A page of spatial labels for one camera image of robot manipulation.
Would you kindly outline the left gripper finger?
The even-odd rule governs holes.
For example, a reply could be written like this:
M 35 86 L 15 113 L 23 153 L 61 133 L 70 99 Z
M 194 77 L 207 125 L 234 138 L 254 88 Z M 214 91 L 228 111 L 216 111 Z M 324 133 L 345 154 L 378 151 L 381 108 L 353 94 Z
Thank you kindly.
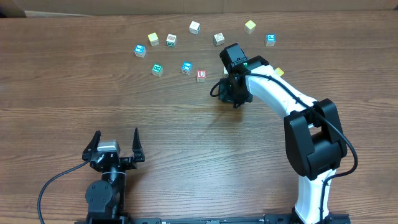
M 134 130 L 132 151 L 134 153 L 134 161 L 135 162 L 144 162 L 145 161 L 145 155 L 144 155 L 144 151 L 143 151 L 140 139 L 139 139 L 139 131 L 137 128 L 135 128 L 135 130 Z
M 101 131 L 97 130 L 95 132 L 92 140 L 90 141 L 90 143 L 87 145 L 87 147 L 85 148 L 85 150 L 82 153 L 82 159 L 84 161 L 90 160 L 93 153 L 97 151 L 97 147 L 100 142 L 100 138 L 101 138 Z

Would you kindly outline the red U block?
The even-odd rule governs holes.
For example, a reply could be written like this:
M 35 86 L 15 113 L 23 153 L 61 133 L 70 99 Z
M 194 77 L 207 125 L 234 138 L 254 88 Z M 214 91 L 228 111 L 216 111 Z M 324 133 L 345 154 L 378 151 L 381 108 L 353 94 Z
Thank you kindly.
M 197 82 L 206 81 L 206 70 L 197 70 Z

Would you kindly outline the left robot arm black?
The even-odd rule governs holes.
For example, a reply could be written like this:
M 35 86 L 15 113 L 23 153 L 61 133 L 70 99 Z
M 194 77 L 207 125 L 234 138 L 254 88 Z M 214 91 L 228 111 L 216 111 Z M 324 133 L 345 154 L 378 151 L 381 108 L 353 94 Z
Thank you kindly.
M 137 163 L 145 161 L 139 131 L 134 130 L 132 155 L 128 157 L 120 156 L 121 149 L 116 140 L 102 141 L 100 137 L 101 132 L 95 132 L 82 153 L 82 159 L 101 173 L 101 179 L 86 189 L 88 214 L 85 222 L 132 223 L 130 214 L 124 211 L 126 171 L 137 169 Z

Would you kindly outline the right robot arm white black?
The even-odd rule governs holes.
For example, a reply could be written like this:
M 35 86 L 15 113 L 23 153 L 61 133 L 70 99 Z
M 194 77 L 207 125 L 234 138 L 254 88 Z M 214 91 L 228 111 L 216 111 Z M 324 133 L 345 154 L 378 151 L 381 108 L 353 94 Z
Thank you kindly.
M 225 47 L 220 59 L 228 76 L 216 84 L 219 100 L 238 108 L 256 96 L 284 121 L 285 151 L 298 174 L 298 198 L 290 215 L 265 215 L 264 222 L 350 223 L 347 214 L 328 209 L 331 180 L 347 154 L 335 104 L 299 92 L 267 60 L 246 57 L 238 44 Z

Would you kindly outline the plain white block centre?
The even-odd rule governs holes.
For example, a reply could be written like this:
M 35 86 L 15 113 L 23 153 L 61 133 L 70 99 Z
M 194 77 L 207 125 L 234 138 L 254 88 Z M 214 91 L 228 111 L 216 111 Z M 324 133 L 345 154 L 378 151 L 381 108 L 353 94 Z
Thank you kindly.
M 229 73 L 227 71 L 226 68 L 223 69 L 223 78 L 228 78 L 229 77 Z

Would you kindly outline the blue block centre left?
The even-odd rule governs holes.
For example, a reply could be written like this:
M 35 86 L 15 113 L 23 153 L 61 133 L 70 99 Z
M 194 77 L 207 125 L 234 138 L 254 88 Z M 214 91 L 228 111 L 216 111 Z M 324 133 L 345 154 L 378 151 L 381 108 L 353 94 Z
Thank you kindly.
M 191 74 L 192 67 L 193 67 L 193 64 L 191 62 L 184 61 L 181 66 L 181 72 L 189 75 L 189 74 Z

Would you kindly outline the white block red C side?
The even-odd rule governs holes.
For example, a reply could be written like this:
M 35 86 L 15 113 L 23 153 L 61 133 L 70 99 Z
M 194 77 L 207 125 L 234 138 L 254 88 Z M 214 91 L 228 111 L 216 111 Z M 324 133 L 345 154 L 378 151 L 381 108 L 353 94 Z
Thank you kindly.
M 213 42 L 214 42 L 214 44 L 215 44 L 216 46 L 219 46 L 219 45 L 224 44 L 224 41 L 225 41 L 225 39 L 224 39 L 224 35 L 223 35 L 222 32 L 220 32 L 220 33 L 218 33 L 218 34 L 215 34 L 215 35 L 213 36 Z

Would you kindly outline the blue P block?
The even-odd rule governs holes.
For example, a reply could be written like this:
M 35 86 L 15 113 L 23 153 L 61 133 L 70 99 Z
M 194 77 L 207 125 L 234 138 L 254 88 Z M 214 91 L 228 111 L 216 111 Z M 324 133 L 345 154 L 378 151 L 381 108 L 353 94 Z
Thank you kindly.
M 273 47 L 276 43 L 275 34 L 267 34 L 265 43 L 266 43 L 266 47 Z

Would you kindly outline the yellow 8 block top right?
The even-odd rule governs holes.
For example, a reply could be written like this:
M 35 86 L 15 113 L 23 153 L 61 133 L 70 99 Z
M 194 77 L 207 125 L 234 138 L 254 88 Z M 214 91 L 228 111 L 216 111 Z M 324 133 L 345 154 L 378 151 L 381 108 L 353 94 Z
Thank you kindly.
M 254 30 L 255 30 L 255 28 L 256 28 L 256 24 L 255 24 L 252 20 L 247 21 L 247 22 L 245 23 L 245 25 L 244 25 L 244 31 L 245 31 L 247 34 L 253 33 Z

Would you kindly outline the white block top centre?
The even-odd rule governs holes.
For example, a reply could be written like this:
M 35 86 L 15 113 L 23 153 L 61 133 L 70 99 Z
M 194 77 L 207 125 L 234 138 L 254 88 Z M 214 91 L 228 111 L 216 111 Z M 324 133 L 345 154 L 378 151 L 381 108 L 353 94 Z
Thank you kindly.
M 200 32 L 200 23 L 192 21 L 189 26 L 189 32 L 197 35 Z

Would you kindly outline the green R block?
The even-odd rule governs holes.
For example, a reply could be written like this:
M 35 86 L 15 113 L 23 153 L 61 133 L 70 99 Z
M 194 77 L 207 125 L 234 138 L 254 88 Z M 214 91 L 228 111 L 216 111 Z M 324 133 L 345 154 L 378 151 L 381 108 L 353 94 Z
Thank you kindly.
M 151 69 L 151 72 L 153 75 L 155 75 L 157 77 L 161 77 L 163 74 L 163 71 L 164 71 L 164 69 L 163 69 L 162 65 L 160 65 L 158 63 L 153 64 L 152 69 Z

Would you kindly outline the white block green side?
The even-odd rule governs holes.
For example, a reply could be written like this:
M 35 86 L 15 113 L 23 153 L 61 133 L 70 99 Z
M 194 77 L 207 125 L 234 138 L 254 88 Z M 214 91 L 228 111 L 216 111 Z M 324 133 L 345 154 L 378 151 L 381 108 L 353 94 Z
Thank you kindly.
M 173 34 L 169 34 L 166 38 L 166 46 L 175 47 L 177 41 L 177 36 Z

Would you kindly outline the yellow block top left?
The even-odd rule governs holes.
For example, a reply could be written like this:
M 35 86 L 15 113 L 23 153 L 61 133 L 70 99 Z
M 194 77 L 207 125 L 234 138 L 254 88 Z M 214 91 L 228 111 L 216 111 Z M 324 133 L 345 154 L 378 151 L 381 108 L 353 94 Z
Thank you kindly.
M 159 38 L 155 32 L 149 34 L 148 39 L 151 46 L 159 45 Z

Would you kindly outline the blue block far left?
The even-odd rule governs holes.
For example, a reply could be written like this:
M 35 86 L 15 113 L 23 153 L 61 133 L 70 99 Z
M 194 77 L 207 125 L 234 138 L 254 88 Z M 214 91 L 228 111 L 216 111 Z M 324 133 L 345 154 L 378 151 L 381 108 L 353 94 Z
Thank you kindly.
M 135 46 L 135 48 L 134 48 L 134 54 L 137 57 L 144 58 L 146 56 L 146 52 L 147 52 L 147 50 L 146 50 L 146 47 L 144 45 L 137 44 Z

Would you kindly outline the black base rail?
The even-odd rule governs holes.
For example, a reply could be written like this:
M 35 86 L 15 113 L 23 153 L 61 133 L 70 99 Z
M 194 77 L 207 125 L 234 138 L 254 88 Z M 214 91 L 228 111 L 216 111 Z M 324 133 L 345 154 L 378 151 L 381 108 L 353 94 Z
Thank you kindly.
M 303 223 L 296 214 L 270 214 L 261 217 L 233 217 L 233 218 L 128 218 L 125 220 L 95 220 L 75 222 L 84 223 L 130 223 L 130 224 L 299 224 Z

